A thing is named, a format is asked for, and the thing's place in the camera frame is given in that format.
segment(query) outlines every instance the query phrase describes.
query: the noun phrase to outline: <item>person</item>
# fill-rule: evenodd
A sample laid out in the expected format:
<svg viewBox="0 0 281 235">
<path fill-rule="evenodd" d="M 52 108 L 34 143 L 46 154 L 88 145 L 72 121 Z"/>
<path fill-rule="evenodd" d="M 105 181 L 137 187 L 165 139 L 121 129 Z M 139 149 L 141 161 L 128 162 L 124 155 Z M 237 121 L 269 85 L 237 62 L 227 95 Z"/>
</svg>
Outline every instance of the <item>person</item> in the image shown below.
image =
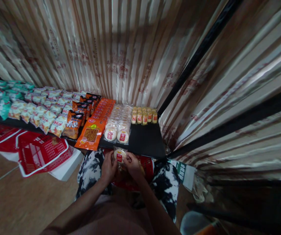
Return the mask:
<svg viewBox="0 0 281 235">
<path fill-rule="evenodd" d="M 157 162 L 149 184 L 138 159 L 127 152 L 123 159 L 138 185 L 141 197 L 130 206 L 111 196 L 117 160 L 113 151 L 88 152 L 81 164 L 75 201 L 45 228 L 41 235 L 56 234 L 180 234 L 175 226 L 179 177 L 169 163 Z"/>
</svg>

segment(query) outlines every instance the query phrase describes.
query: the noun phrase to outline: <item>black metal frame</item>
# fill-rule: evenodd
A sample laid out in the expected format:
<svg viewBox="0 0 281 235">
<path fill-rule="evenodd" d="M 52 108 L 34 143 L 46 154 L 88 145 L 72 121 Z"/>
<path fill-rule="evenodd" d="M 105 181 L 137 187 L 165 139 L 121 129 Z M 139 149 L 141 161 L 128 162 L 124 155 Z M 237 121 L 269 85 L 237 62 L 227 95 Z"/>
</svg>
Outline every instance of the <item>black metal frame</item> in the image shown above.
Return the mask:
<svg viewBox="0 0 281 235">
<path fill-rule="evenodd" d="M 173 159 L 281 111 L 281 93 L 170 153 Z"/>
<path fill-rule="evenodd" d="M 186 80 L 188 79 L 189 75 L 193 72 L 196 68 L 200 60 L 212 46 L 213 42 L 216 40 L 218 35 L 221 33 L 222 29 L 228 23 L 230 18 L 236 12 L 238 7 L 240 6 L 242 0 L 230 0 L 225 5 L 224 9 L 222 10 L 221 14 L 214 22 L 213 26 L 209 30 L 208 34 L 196 50 L 195 54 L 192 56 L 191 60 L 188 62 L 187 66 L 185 67 L 184 71 L 181 73 L 180 77 L 176 81 L 174 87 L 172 88 L 171 92 L 163 102 L 162 106 L 158 110 L 158 114 L 161 116 L 164 110 L 169 106 L 173 98 L 176 96 L 177 92 L 181 89 L 184 85 Z"/>
</svg>

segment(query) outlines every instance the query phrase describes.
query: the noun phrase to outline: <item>red label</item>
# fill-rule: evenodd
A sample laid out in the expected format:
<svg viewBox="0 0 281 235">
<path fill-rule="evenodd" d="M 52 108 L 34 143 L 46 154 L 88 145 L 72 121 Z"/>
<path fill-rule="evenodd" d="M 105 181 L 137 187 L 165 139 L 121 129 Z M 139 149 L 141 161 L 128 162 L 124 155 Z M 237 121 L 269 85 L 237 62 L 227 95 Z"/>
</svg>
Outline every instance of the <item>red label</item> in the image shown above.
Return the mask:
<svg viewBox="0 0 281 235">
<path fill-rule="evenodd" d="M 108 132 L 108 139 L 112 139 L 113 134 L 111 132 Z"/>
<path fill-rule="evenodd" d="M 120 141 L 124 141 L 125 140 L 125 134 L 121 134 L 120 135 Z"/>
<path fill-rule="evenodd" d="M 117 153 L 117 161 L 122 162 L 122 155 Z"/>
</svg>

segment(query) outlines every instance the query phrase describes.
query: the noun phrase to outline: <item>wooden floor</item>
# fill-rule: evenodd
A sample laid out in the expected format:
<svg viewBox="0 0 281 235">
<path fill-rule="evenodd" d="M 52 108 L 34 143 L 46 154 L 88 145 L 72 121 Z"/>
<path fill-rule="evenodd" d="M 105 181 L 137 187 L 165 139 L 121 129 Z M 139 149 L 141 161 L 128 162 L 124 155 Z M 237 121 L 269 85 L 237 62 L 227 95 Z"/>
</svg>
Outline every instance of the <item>wooden floor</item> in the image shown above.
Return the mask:
<svg viewBox="0 0 281 235">
<path fill-rule="evenodd" d="M 43 173 L 23 178 L 17 163 L 0 155 L 0 234 L 39 234 L 73 201 L 78 188 L 79 166 L 67 182 Z M 187 212 L 192 200 L 182 185 L 179 188 L 176 225 Z"/>
</svg>

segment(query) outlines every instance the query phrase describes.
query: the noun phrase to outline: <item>leg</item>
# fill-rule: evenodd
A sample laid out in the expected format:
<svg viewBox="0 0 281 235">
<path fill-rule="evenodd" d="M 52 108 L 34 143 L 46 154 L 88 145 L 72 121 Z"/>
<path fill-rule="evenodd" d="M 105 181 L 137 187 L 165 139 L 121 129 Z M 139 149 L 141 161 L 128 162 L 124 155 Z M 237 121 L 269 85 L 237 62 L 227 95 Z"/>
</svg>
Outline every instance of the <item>leg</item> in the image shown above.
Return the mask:
<svg viewBox="0 0 281 235">
<path fill-rule="evenodd" d="M 176 168 L 170 163 L 158 162 L 155 165 L 153 180 L 149 185 L 161 205 L 175 222 L 177 195 L 179 193 L 180 185 L 180 178 L 177 174 Z M 145 207 L 141 195 L 136 198 L 133 207 L 135 209 Z"/>
<path fill-rule="evenodd" d="M 78 171 L 77 182 L 79 185 L 75 199 L 78 199 L 100 179 L 103 160 L 102 149 L 87 151 Z M 102 194 L 111 194 L 111 185 Z"/>
</svg>

